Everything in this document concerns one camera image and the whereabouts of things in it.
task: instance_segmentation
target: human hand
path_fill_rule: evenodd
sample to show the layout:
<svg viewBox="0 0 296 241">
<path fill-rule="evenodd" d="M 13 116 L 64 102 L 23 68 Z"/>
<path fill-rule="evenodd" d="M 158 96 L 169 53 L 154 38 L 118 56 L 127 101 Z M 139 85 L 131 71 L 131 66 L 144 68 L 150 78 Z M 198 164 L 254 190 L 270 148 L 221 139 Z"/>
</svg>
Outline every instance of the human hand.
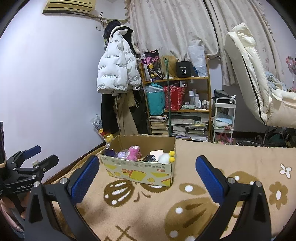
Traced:
<svg viewBox="0 0 296 241">
<path fill-rule="evenodd" d="M 24 199 L 21 201 L 21 206 L 26 208 L 28 201 L 29 201 L 29 197 L 30 197 L 30 192 L 26 193 L 26 196 L 24 197 Z M 14 203 L 7 197 L 3 197 L 0 202 L 6 207 L 6 208 L 15 208 Z M 21 217 L 23 219 L 26 218 L 26 210 L 24 212 L 21 213 Z"/>
</svg>

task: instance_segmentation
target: beige pants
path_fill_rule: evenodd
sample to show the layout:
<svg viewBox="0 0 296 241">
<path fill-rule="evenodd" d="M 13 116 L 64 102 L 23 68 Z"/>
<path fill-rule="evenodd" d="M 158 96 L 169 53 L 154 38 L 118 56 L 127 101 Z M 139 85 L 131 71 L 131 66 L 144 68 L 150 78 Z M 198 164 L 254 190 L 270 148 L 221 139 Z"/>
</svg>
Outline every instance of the beige pants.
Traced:
<svg viewBox="0 0 296 241">
<path fill-rule="evenodd" d="M 138 135 L 135 122 L 128 107 L 127 94 L 121 94 L 120 99 L 115 99 L 117 109 L 115 109 L 120 135 Z"/>
</svg>

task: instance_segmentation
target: blanket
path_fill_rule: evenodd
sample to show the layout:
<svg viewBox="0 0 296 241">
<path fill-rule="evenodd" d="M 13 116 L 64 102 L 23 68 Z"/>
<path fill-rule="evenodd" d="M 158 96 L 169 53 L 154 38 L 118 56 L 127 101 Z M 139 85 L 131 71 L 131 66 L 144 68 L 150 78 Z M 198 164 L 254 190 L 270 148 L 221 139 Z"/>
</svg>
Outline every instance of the blanket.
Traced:
<svg viewBox="0 0 296 241">
<path fill-rule="evenodd" d="M 265 75 L 267 77 L 268 87 L 270 89 L 270 92 L 269 92 L 270 95 L 274 90 L 287 91 L 286 84 L 279 81 L 272 73 L 265 72 Z"/>
<path fill-rule="evenodd" d="M 199 155 L 205 155 L 225 176 L 234 177 L 240 183 L 261 181 L 269 204 L 272 235 L 282 230 L 296 208 L 293 170 L 296 148 L 218 145 L 177 139 L 171 187 L 111 177 L 101 163 L 77 208 L 102 241 L 193 241 L 218 209 L 195 170 Z M 63 231 L 70 235 L 59 206 L 56 203 L 54 206 Z M 242 202 L 238 203 L 223 237 L 231 233 L 241 206 Z"/>
</svg>

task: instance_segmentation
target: white rolling cart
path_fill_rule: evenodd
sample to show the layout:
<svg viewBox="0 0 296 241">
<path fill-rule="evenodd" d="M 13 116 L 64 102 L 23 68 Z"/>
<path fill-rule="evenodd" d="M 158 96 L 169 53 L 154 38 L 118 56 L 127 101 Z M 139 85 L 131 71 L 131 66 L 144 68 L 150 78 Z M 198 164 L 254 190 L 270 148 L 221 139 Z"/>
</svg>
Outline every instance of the white rolling cart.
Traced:
<svg viewBox="0 0 296 241">
<path fill-rule="evenodd" d="M 234 103 L 217 103 L 217 101 L 219 100 L 234 100 Z M 213 121 L 213 132 L 214 132 L 214 136 L 213 136 L 213 143 L 215 142 L 215 134 L 216 133 L 231 133 L 230 136 L 230 143 L 232 143 L 232 134 L 233 134 L 233 129 L 234 129 L 234 118 L 235 118 L 235 109 L 236 109 L 236 105 L 237 105 L 237 101 L 234 98 L 227 98 L 227 97 L 221 97 L 221 98 L 217 98 L 215 101 L 215 116 L 214 116 L 214 121 Z M 232 128 L 230 130 L 225 130 L 223 128 L 219 128 L 216 127 L 216 116 L 217 116 L 217 108 L 229 108 L 229 115 L 232 116 Z"/>
</svg>

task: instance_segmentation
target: power outlet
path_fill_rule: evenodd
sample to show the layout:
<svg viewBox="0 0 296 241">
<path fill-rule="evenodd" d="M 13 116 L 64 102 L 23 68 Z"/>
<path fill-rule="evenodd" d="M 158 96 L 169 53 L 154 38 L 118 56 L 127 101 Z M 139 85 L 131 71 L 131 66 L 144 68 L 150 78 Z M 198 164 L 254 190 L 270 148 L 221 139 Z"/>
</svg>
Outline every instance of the power outlet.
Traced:
<svg viewBox="0 0 296 241">
<path fill-rule="evenodd" d="M 38 160 L 36 160 L 36 161 L 32 162 L 32 166 L 35 166 L 37 163 L 39 163 L 39 161 L 38 161 Z"/>
</svg>

